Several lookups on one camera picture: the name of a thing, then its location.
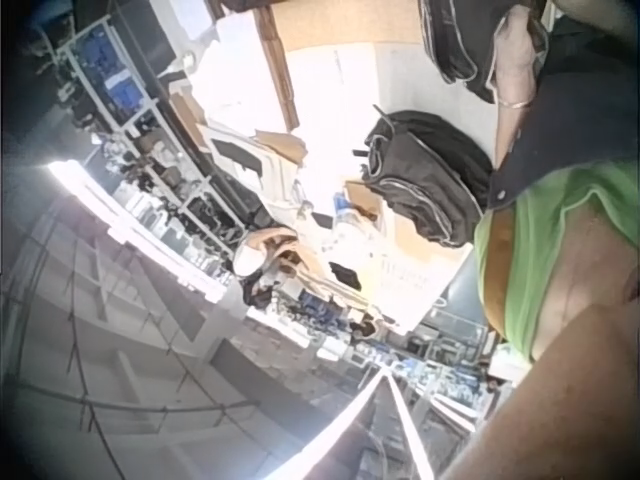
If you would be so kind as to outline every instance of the green shirt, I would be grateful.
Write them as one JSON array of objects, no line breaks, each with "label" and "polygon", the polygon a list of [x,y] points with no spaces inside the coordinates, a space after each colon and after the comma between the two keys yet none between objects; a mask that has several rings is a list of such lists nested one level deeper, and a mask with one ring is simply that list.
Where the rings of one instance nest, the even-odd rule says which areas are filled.
[{"label": "green shirt", "polygon": [[[565,232],[566,214],[591,202],[632,245],[638,246],[637,162],[581,166],[554,172],[518,197],[515,203],[514,252],[505,305],[507,340],[530,358],[547,285]],[[491,212],[475,231],[478,287],[484,272]]]}]

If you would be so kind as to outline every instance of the hand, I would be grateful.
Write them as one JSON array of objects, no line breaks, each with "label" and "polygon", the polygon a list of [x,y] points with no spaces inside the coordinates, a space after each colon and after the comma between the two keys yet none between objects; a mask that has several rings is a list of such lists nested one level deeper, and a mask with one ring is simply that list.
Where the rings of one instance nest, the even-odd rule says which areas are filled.
[{"label": "hand", "polygon": [[532,71],[536,52],[527,27],[530,9],[516,5],[504,20],[496,34],[496,76],[522,74]]}]

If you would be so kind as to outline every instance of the person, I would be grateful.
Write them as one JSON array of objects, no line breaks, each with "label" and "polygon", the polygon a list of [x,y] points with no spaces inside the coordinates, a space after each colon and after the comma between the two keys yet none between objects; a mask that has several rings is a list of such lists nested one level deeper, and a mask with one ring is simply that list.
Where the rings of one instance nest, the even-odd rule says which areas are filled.
[{"label": "person", "polygon": [[560,19],[537,87],[528,11],[509,13],[493,205],[475,238],[487,317],[534,364],[443,480],[640,478],[637,50],[624,46],[637,17],[563,3],[609,35]]}]

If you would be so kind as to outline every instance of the black bag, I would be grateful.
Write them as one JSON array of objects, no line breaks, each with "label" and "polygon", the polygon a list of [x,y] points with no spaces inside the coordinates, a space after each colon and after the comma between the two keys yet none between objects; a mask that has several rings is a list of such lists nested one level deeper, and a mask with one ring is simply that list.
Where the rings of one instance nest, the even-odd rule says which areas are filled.
[{"label": "black bag", "polygon": [[445,82],[463,81],[482,100],[494,102],[488,88],[493,38],[515,5],[532,8],[529,30],[536,51],[544,54],[548,35],[538,19],[546,0],[418,0],[425,50]]},{"label": "black bag", "polygon": [[365,143],[369,190],[430,241],[457,248],[472,240],[492,172],[473,140],[437,115],[401,111],[382,114]]}]

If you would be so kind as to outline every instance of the display rack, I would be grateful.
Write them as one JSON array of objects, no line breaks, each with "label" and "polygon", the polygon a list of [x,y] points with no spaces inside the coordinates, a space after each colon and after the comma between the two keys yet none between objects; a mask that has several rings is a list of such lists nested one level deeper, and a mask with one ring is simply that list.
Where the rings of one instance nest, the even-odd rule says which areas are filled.
[{"label": "display rack", "polygon": [[[84,28],[73,38],[71,38],[67,43],[58,48],[57,54],[58,56],[66,59],[68,64],[74,71],[79,82],[82,84],[82,87],[85,89],[87,94],[91,97],[93,102],[96,105],[96,108],[100,115],[104,118],[105,122],[111,129],[112,133],[119,136],[119,140],[123,143],[125,148],[131,152],[136,158],[140,158],[140,151],[136,148],[134,142],[129,138],[129,136],[136,138],[140,136],[140,132],[135,128],[135,122],[139,120],[142,116],[147,113],[151,113],[153,117],[158,122],[160,128],[166,133],[168,139],[173,144],[173,147],[180,152],[181,155],[178,156],[179,164],[177,165],[178,169],[181,173],[184,174],[185,171],[189,171],[196,177],[196,180],[200,182],[200,185],[194,189],[193,192],[190,192],[188,198],[185,201],[180,200],[177,195],[173,192],[173,190],[167,185],[162,178],[153,171],[151,167],[145,167],[145,171],[151,176],[154,184],[162,191],[163,195],[167,197],[167,199],[176,205],[179,208],[180,213],[185,214],[187,217],[193,221],[204,233],[204,235],[210,238],[213,242],[218,245],[222,251],[231,254],[231,248],[222,241],[217,235],[215,235],[209,228],[207,228],[200,219],[198,219],[193,212],[191,212],[188,208],[189,204],[198,196],[203,193],[209,193],[216,203],[220,205],[220,207],[227,213],[236,225],[239,227],[239,231],[242,234],[245,233],[246,227],[244,222],[242,222],[236,213],[229,207],[229,205],[224,201],[224,199],[220,196],[220,194],[211,186],[211,176],[205,176],[200,169],[197,167],[195,162],[191,159],[187,150],[184,148],[182,143],[179,141],[173,129],[169,126],[169,123],[164,118],[160,110],[158,109],[159,100],[155,98],[151,98],[146,90],[145,84],[142,80],[140,73],[138,72],[135,64],[132,62],[131,57],[127,53],[124,44],[118,35],[115,28],[109,23],[109,16],[105,16],[100,20],[94,22],[88,27]],[[136,87],[139,89],[142,95],[142,102],[140,108],[126,120],[123,124],[118,122],[116,118],[111,114],[107,106],[103,103],[102,99],[98,95],[98,92],[94,88],[94,86],[89,81],[89,78],[82,70],[82,67],[76,58],[73,47],[76,45],[79,39],[86,36],[89,32],[96,28],[103,28],[106,33],[111,45],[113,46],[119,61],[124,65],[125,69],[131,75],[131,79],[135,83]]]}]

